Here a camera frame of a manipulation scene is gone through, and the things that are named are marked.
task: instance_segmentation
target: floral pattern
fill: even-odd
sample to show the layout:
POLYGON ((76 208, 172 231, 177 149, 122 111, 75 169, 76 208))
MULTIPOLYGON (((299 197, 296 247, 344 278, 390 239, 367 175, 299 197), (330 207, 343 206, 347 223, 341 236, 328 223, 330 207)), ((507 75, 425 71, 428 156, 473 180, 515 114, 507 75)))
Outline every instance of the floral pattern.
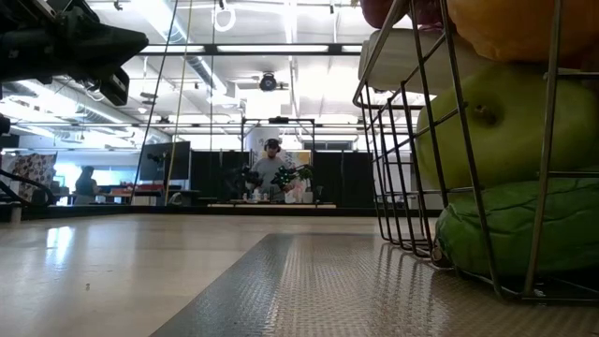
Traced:
MULTIPOLYGON (((54 178, 55 163, 56 154, 22 155, 17 158, 12 174, 50 187, 54 178)), ((19 186, 19 196, 31 201, 31 197, 36 189, 37 187, 29 183, 21 183, 19 186)))

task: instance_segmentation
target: cable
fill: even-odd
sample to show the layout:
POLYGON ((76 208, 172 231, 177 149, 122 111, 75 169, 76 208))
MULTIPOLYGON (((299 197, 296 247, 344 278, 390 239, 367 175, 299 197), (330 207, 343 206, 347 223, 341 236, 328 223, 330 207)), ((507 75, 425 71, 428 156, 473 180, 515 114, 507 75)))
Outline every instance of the cable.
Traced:
POLYGON ((133 198, 135 197, 135 190, 138 187, 139 175, 141 173, 141 160, 143 159, 143 149, 146 146, 146 140, 148 139, 148 133, 150 132, 150 124, 152 123, 153 110, 156 106, 156 99, 158 98, 158 87, 160 86, 160 79, 162 79, 162 71, 165 68, 165 61, 167 60, 167 51, 168 46, 170 45, 170 37, 172 35, 172 26, 175 23, 175 19, 177 18, 177 7, 179 5, 179 0, 175 0, 175 8, 172 11, 172 19, 170 19, 170 27, 168 28, 168 39, 167 44, 165 45, 165 54, 162 56, 162 63, 160 65, 160 70, 158 71, 158 83, 156 84, 156 88, 153 93, 153 102, 152 107, 150 108, 150 116, 148 119, 148 125, 146 126, 146 133, 143 136, 143 142, 141 143, 141 151, 139 153, 139 161, 138 161, 138 171, 135 175, 135 182, 133 183, 133 191, 131 191, 131 198, 129 199, 129 205, 133 202, 133 198))
MULTIPOLYGON (((218 0, 213 0, 212 11, 216 10, 216 3, 218 0)), ((216 29, 214 26, 212 27, 212 44, 214 44, 214 40, 216 39, 216 29)), ((211 56, 210 59, 210 155, 208 156, 208 179, 212 180, 212 123, 213 123, 213 110, 214 110, 214 101, 212 100, 213 91, 214 91, 214 55, 211 56)))
MULTIPOLYGON (((190 6, 194 5, 194 0, 191 0, 190 6)), ((170 176, 172 175, 172 165, 175 162, 175 151, 176 151, 176 147, 175 145, 177 144, 177 137, 178 137, 178 133, 179 133, 179 115, 181 114, 181 101, 183 99, 183 85, 184 85, 184 81, 185 81, 185 66, 187 66, 187 62, 185 61, 185 58, 187 57, 187 47, 188 47, 188 43, 189 43, 189 34, 191 33, 191 13, 193 12, 192 9, 189 9, 189 17, 187 18, 187 34, 185 35, 185 51, 183 52, 183 69, 181 71, 181 88, 179 90, 179 102, 177 104, 177 119, 175 120, 175 137, 172 141, 172 150, 170 151, 171 155, 170 155, 170 163, 168 164, 168 178, 167 178, 167 193, 165 194, 165 206, 168 205, 168 192, 169 192, 169 187, 170 187, 170 176)))

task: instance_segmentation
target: gray shirt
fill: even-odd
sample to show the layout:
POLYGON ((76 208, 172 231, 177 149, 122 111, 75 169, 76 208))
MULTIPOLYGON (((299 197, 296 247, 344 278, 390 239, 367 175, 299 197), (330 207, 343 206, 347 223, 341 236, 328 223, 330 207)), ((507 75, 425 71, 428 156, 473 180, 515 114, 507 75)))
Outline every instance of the gray shirt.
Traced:
POLYGON ((278 185, 270 183, 274 179, 274 174, 279 171, 279 168, 283 166, 289 169, 289 166, 283 159, 275 156, 274 158, 262 158, 258 160, 252 167, 252 171, 258 172, 260 179, 262 179, 262 185, 259 187, 260 193, 268 193, 270 195, 270 188, 272 187, 272 200, 282 201, 285 200, 285 194, 278 185))

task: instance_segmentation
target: security camera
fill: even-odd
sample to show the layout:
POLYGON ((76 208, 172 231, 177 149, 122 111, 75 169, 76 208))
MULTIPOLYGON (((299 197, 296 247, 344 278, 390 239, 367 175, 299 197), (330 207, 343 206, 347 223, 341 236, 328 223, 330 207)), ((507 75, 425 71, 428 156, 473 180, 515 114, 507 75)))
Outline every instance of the security camera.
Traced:
POLYGON ((274 91, 277 88, 277 80, 274 78, 274 74, 268 72, 264 73, 262 80, 260 80, 260 90, 264 92, 274 91))

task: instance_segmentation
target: fluorescent light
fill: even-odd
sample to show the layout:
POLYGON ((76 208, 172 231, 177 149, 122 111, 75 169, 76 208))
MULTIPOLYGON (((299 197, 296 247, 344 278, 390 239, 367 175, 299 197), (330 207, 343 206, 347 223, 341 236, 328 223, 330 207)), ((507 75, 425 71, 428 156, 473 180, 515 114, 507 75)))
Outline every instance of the fluorescent light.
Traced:
POLYGON ((76 115, 79 104, 72 99, 55 93, 53 90, 44 87, 41 83, 38 84, 33 81, 19 81, 19 84, 25 86, 29 90, 34 91, 38 95, 37 100, 28 103, 38 104, 42 109, 50 110, 58 116, 76 115))
POLYGON ((37 126, 29 126, 29 127, 25 128, 25 127, 19 127, 19 126, 13 125, 11 128, 15 129, 15 130, 19 130, 19 131, 33 133, 33 134, 43 136, 43 137, 49 137, 49 138, 54 137, 54 134, 52 132, 50 132, 46 129, 43 129, 41 127, 37 127, 37 126))
POLYGON ((362 46, 341 46, 342 52, 362 52, 362 46))
MULTIPOLYGON (((145 53, 161 53, 165 52, 185 52, 185 45, 169 45, 166 48, 166 45, 152 45, 144 48, 141 52, 145 53)), ((187 46, 187 52, 204 52, 204 46, 187 46)))
POLYGON ((100 110, 97 110, 97 109, 93 109, 93 108, 90 108, 89 106, 85 106, 85 108, 86 108, 87 110, 89 110, 89 111, 91 111, 91 112, 95 113, 95 114, 98 114, 98 115, 100 115, 100 116, 102 116, 102 117, 106 118, 107 120, 109 120, 109 121, 111 121, 111 122, 113 122, 113 123, 124 123, 122 120, 120 120, 120 119, 118 119, 118 118, 115 118, 115 117, 112 117, 112 116, 110 116, 109 114, 107 114, 107 113, 106 113, 106 112, 104 112, 104 111, 100 111, 100 110))
POLYGON ((319 45, 223 45, 217 46, 220 52, 327 52, 329 46, 319 45))

